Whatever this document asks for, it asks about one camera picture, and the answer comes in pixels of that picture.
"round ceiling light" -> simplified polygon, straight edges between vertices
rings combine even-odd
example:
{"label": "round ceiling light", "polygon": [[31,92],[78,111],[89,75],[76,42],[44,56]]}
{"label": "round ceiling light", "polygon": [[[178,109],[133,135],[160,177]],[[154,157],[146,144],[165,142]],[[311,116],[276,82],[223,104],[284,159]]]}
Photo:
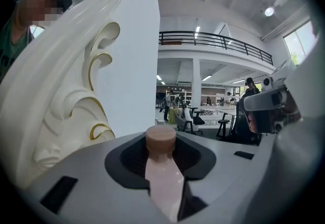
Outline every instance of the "round ceiling light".
{"label": "round ceiling light", "polygon": [[265,15],[266,16],[271,16],[274,14],[274,8],[273,7],[269,7],[265,10]]}

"stool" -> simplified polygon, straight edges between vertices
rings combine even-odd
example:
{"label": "stool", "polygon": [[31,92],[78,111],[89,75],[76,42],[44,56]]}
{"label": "stool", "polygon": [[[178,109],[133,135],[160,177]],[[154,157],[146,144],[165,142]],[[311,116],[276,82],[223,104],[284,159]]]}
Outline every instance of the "stool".
{"label": "stool", "polygon": [[217,133],[217,137],[225,138],[225,125],[227,123],[229,123],[229,120],[227,120],[227,119],[219,120],[218,123],[220,124],[220,127],[219,127],[219,130],[218,130],[218,133]]}

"metal railing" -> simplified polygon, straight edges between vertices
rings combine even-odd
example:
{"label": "metal railing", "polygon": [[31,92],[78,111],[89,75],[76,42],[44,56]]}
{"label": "metal railing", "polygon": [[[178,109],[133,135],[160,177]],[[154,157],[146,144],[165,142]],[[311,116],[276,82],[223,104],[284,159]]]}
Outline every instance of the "metal railing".
{"label": "metal railing", "polygon": [[238,41],[236,39],[215,35],[210,33],[202,33],[195,31],[161,31],[159,33],[160,45],[205,45],[209,47],[219,47],[224,50],[239,51],[243,54],[261,59],[271,65],[272,56],[248,43]]}

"brown bottle cap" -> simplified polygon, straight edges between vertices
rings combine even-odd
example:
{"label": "brown bottle cap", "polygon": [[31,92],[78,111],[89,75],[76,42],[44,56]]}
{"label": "brown bottle cap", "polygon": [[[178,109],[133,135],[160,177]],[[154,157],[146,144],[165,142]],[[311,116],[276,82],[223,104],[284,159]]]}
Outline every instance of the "brown bottle cap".
{"label": "brown bottle cap", "polygon": [[150,152],[165,154],[174,151],[176,132],[170,126],[154,125],[146,132],[147,148]]}

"green shirt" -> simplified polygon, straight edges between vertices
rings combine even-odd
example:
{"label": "green shirt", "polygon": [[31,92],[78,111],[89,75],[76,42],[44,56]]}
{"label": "green shirt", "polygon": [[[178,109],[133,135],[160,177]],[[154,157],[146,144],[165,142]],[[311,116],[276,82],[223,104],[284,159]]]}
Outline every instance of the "green shirt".
{"label": "green shirt", "polygon": [[13,19],[14,15],[9,18],[6,25],[0,31],[0,83],[15,59],[28,44],[29,29],[15,44],[12,43],[11,27]]}

